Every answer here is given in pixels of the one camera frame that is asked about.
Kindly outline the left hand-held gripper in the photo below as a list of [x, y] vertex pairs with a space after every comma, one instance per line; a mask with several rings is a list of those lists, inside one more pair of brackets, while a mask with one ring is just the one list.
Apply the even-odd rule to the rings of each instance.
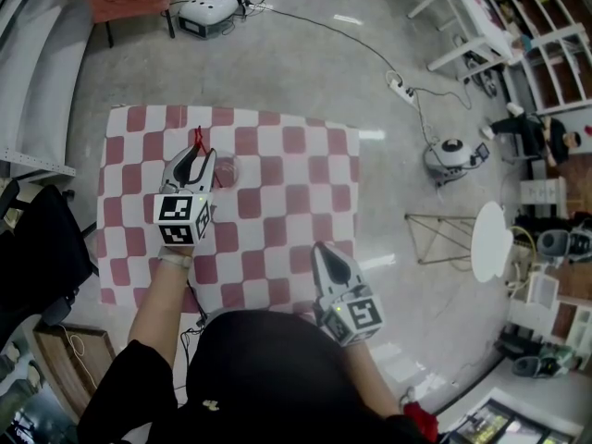
[[197, 245], [212, 222], [216, 150], [207, 153], [197, 178], [190, 180], [197, 154], [197, 146], [178, 152], [166, 165], [159, 193], [154, 197], [153, 223], [166, 246]]

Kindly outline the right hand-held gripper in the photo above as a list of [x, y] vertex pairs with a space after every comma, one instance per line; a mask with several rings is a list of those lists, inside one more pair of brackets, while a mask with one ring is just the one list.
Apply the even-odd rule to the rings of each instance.
[[381, 301], [368, 285], [352, 257], [333, 245], [318, 241], [311, 250], [317, 324], [339, 346], [372, 338], [385, 324]]

